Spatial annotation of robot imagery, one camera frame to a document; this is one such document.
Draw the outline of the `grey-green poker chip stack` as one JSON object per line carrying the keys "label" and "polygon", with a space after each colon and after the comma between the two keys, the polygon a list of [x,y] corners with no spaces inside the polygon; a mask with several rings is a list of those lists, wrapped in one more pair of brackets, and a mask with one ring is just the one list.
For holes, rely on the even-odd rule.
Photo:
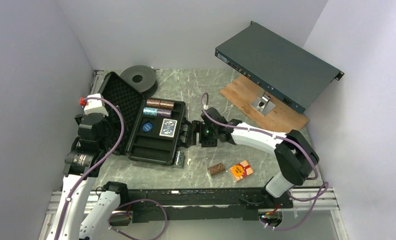
{"label": "grey-green poker chip stack", "polygon": [[178,150],[174,159],[174,166],[177,168],[183,168],[185,161],[185,154],[183,151]]}

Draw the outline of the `purple poker chip stack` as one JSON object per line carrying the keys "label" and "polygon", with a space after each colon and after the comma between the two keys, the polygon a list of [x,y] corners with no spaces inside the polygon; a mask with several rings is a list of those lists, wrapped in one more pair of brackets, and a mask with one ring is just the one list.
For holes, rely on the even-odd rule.
{"label": "purple poker chip stack", "polygon": [[157,109],[157,116],[170,118],[172,116],[172,111],[169,109]]}

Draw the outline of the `red-brown poker chip stack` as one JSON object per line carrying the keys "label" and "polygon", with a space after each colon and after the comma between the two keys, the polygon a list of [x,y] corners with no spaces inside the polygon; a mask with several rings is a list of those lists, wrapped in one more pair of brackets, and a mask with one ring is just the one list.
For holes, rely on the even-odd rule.
{"label": "red-brown poker chip stack", "polygon": [[174,106],[175,106],[175,103],[172,101],[161,100],[159,102],[159,108],[161,108],[161,109],[173,110]]}

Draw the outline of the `black poker set case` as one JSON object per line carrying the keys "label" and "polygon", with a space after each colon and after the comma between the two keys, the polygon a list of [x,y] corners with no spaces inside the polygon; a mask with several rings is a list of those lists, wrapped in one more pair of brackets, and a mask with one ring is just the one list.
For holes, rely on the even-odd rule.
{"label": "black poker set case", "polygon": [[[174,164],[177,148],[181,145],[182,124],[186,120],[185,102],[174,101],[175,106],[170,119],[178,122],[175,135],[170,138],[159,136],[164,117],[143,115],[147,98],[115,72],[105,75],[98,93],[119,108],[125,121],[123,138],[114,151],[116,155],[124,155],[138,162],[164,166]],[[142,131],[142,125],[146,122],[151,122],[154,126],[150,132]]]}

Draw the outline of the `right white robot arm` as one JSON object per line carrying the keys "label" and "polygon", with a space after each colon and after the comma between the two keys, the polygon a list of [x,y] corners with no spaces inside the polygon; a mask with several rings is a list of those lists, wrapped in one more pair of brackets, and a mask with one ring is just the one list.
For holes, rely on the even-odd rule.
{"label": "right white robot arm", "polygon": [[262,203],[272,208],[281,196],[307,180],[318,178],[319,157],[298,130],[274,132],[251,126],[243,121],[227,121],[217,109],[204,105],[200,136],[215,142],[244,145],[276,157],[280,171],[263,188]]}

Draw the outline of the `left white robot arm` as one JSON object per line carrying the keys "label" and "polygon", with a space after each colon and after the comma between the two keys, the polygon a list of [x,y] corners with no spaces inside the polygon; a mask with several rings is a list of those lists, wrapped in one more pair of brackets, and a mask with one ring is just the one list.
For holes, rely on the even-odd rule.
{"label": "left white robot arm", "polygon": [[99,175],[98,161],[107,153],[105,142],[113,133],[102,113],[79,114],[75,120],[78,137],[65,158],[62,195],[49,240],[92,240],[105,229],[112,211],[125,209],[130,201],[125,183],[109,181],[92,210],[85,214]]}

